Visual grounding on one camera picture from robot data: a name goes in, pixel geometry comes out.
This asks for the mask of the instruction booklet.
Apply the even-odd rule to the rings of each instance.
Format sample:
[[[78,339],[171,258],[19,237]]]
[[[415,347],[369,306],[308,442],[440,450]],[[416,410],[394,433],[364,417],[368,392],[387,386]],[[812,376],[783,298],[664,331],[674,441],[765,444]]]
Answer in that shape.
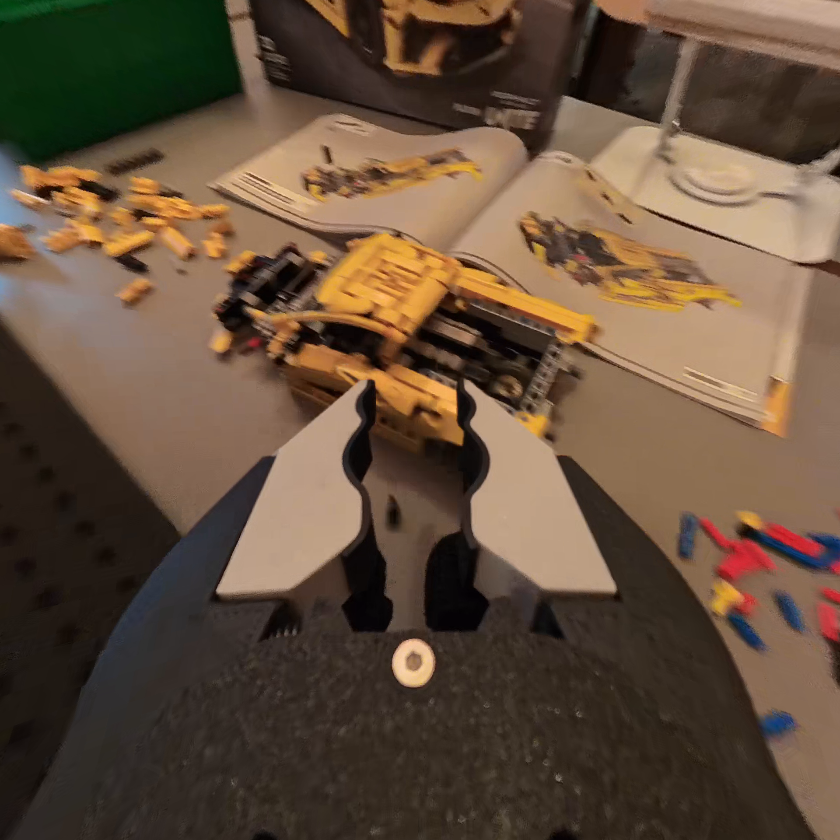
[[[791,383],[812,271],[636,208],[561,151],[498,128],[310,122],[209,187],[323,238],[388,234],[592,317],[625,370],[760,426]]]

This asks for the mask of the black beam with holes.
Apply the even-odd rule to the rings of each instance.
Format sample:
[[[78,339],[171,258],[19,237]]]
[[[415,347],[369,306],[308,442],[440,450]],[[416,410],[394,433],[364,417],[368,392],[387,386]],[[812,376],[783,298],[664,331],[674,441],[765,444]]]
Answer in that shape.
[[[156,148],[148,148],[133,154],[123,156],[105,165],[106,173],[114,176],[137,172],[150,165],[163,162],[165,154]]]

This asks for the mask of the green storage bin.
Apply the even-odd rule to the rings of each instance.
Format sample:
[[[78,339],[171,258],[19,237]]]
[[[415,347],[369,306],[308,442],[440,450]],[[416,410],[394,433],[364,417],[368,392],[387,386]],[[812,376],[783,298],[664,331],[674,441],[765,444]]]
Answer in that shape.
[[[2,1],[2,148],[42,162],[243,90],[223,1]]]

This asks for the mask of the toy car set box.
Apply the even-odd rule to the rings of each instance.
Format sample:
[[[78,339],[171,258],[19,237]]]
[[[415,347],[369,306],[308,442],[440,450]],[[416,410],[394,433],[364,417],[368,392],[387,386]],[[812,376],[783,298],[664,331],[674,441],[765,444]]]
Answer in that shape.
[[[448,130],[499,128],[542,148],[589,2],[253,1],[277,87]]]

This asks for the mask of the grey desk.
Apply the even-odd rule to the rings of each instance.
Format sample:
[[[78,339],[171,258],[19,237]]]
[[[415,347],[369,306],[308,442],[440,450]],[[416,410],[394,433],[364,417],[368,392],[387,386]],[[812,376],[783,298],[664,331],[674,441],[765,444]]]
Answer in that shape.
[[[239,162],[324,114],[345,112],[400,133],[441,129],[281,91],[254,90],[68,158],[97,168],[147,148],[151,173],[193,198]],[[179,532],[196,524],[257,458],[307,416],[256,356],[219,360],[208,349],[220,263],[150,256],[157,284],[135,308],[114,295],[123,273],[84,248],[2,268],[2,318]],[[693,560],[676,554],[679,514],[732,532],[734,513],[756,511],[795,531],[838,533],[838,260],[812,283],[787,436],[775,437],[583,355],[582,380],[557,405],[559,453],[576,460],[667,553],[707,603],[720,554],[700,534]],[[838,838],[838,687],[816,630],[797,634],[772,608],[775,586],[809,621],[825,579],[782,561],[749,590],[769,647],[749,648],[728,625],[728,645],[759,711],[793,714],[795,733],[773,746],[784,781],[820,838]]]

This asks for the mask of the pile of yellow brick pieces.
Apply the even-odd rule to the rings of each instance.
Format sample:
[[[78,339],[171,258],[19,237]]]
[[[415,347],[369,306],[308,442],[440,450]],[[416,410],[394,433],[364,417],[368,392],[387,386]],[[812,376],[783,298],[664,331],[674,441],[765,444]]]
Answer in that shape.
[[[195,202],[152,177],[128,175],[127,188],[120,190],[90,168],[20,166],[17,181],[2,186],[2,198],[26,219],[2,222],[2,264],[38,256],[98,259],[120,273],[114,292],[119,304],[135,308],[156,289],[154,249],[181,276],[200,256],[228,257],[236,236],[228,205]]]

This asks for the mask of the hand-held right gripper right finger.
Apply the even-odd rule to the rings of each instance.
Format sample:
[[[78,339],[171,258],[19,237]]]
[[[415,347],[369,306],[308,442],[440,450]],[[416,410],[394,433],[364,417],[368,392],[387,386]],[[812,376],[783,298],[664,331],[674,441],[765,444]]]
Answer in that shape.
[[[473,632],[493,602],[538,627],[557,597],[605,600],[618,586],[558,457],[476,385],[457,389],[464,481],[458,530],[425,571],[425,624]]]

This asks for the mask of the pile of small coloured pins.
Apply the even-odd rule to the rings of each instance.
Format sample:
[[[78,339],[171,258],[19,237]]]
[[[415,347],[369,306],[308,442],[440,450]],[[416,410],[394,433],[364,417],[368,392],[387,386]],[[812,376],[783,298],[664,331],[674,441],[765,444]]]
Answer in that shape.
[[[708,518],[699,518],[687,511],[680,514],[676,547],[681,560],[694,558],[700,532],[721,551],[722,559],[712,573],[708,603],[711,614],[725,621],[751,650],[767,653],[769,647],[752,621],[759,601],[739,588],[742,579],[776,572],[774,557],[810,572],[835,575],[837,586],[822,586],[817,590],[815,621],[819,636],[827,645],[833,679],[838,687],[838,534],[795,532],[751,511],[739,511],[737,519],[738,536],[730,539]],[[794,633],[805,634],[805,613],[793,595],[776,590],[771,593],[771,599],[783,624]],[[797,727],[795,718],[786,711],[770,710],[759,717],[759,728],[767,740],[782,739]]]

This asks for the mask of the yellow brick car model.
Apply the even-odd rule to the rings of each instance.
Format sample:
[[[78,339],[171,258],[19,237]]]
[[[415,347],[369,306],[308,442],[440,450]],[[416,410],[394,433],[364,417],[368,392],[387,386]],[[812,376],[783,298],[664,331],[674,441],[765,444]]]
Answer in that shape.
[[[415,453],[462,445],[463,383],[550,440],[554,383],[577,375],[565,349],[595,331],[592,317],[393,234],[356,239],[336,260],[292,244],[244,253],[227,273],[216,355],[256,340],[293,394],[321,408],[370,381],[375,431]]]

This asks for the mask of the white document stand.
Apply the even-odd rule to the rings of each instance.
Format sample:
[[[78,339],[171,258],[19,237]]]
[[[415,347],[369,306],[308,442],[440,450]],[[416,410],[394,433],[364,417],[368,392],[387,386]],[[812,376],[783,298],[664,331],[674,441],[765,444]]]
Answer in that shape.
[[[681,37],[657,128],[628,129],[590,163],[619,197],[710,235],[801,265],[838,242],[838,149],[794,165],[703,140],[680,124],[701,47],[719,46],[837,71],[838,2],[597,2],[610,18]]]

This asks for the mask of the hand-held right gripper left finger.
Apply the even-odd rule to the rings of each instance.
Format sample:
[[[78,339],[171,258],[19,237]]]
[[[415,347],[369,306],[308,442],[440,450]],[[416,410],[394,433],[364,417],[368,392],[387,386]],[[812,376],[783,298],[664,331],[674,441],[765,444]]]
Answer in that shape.
[[[376,390],[364,380],[275,453],[217,583],[221,602],[325,602],[356,632],[384,632],[394,607],[364,477]]]

